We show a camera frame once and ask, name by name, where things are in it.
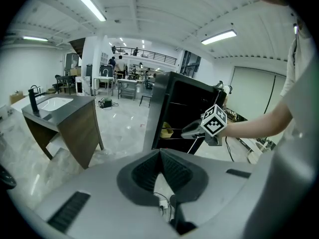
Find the black cabinet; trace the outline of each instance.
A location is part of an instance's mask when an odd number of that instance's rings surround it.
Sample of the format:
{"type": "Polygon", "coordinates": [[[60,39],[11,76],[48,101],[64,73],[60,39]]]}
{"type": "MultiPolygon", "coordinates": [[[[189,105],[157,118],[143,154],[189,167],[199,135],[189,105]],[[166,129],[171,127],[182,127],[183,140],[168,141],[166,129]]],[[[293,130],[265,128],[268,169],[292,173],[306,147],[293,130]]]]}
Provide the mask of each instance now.
{"type": "Polygon", "coordinates": [[[143,151],[170,148],[195,154],[203,138],[183,139],[181,129],[214,104],[222,107],[226,93],[220,88],[206,85],[174,72],[159,74],[153,88],[143,151]],[[163,123],[167,122],[174,133],[171,138],[160,138],[163,123]]]}

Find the white ceiling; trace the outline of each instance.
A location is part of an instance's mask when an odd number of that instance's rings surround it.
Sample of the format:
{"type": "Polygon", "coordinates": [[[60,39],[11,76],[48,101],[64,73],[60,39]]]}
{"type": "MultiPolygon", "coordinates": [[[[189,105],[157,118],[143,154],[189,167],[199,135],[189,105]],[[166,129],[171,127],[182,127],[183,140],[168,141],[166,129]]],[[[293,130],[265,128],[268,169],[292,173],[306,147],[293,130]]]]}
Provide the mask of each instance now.
{"type": "Polygon", "coordinates": [[[247,56],[285,60],[294,38],[292,10],[258,0],[92,1],[107,18],[105,22],[80,0],[29,0],[13,20],[4,44],[32,35],[49,38],[51,45],[66,46],[102,31],[110,38],[181,47],[209,60],[247,56]],[[236,37],[201,44],[232,28],[236,37]]]}
{"type": "Polygon", "coordinates": [[[151,46],[153,44],[153,42],[148,40],[144,40],[144,44],[142,43],[142,40],[138,40],[138,39],[122,37],[122,40],[123,41],[121,41],[120,38],[109,38],[109,42],[112,43],[113,45],[124,47],[123,43],[125,43],[128,48],[138,47],[139,49],[142,49],[144,45],[145,50],[151,50],[151,46]]]}

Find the yellow object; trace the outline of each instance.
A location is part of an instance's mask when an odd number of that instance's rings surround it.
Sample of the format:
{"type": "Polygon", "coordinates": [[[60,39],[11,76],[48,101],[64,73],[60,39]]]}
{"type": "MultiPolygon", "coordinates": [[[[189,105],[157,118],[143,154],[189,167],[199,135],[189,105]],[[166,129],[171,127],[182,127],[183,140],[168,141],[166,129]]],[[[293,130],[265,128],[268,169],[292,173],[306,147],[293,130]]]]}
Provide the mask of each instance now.
{"type": "Polygon", "coordinates": [[[160,137],[161,138],[170,138],[171,135],[174,133],[172,129],[167,129],[168,127],[171,127],[167,122],[164,122],[163,127],[166,127],[166,129],[162,129],[160,131],[160,137]]]}
{"type": "Polygon", "coordinates": [[[17,91],[16,93],[10,95],[10,103],[13,105],[24,97],[25,96],[23,95],[22,91],[17,91]]]}
{"type": "Polygon", "coordinates": [[[81,68],[70,69],[71,76],[81,76],[81,68]]]}

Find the workbench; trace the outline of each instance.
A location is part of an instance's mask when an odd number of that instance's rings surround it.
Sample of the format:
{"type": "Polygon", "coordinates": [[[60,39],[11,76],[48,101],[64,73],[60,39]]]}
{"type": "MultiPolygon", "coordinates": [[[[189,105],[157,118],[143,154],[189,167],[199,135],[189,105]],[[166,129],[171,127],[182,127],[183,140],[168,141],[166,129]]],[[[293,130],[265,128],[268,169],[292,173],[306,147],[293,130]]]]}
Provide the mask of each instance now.
{"type": "Polygon", "coordinates": [[[133,101],[135,100],[136,97],[136,90],[137,90],[137,84],[138,82],[135,80],[126,80],[126,79],[118,79],[118,84],[119,84],[119,92],[118,92],[118,99],[120,98],[120,95],[125,95],[125,96],[131,96],[133,97],[133,101]],[[129,85],[133,85],[134,89],[133,89],[133,93],[130,94],[129,91],[131,89],[128,89],[128,86],[126,88],[124,88],[124,84],[129,85]]]}

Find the cardboard box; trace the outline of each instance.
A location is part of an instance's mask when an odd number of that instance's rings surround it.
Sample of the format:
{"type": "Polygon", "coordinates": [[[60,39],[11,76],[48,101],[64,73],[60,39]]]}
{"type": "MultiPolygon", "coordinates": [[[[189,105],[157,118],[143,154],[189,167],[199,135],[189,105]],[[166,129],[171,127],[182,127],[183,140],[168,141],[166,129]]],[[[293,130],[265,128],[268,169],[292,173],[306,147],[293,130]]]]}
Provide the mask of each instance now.
{"type": "Polygon", "coordinates": [[[71,76],[81,76],[81,68],[70,69],[71,76]]]}
{"type": "Polygon", "coordinates": [[[14,103],[18,102],[19,100],[23,98],[24,98],[24,95],[22,91],[18,91],[17,93],[10,95],[10,103],[13,105],[14,103]]]}

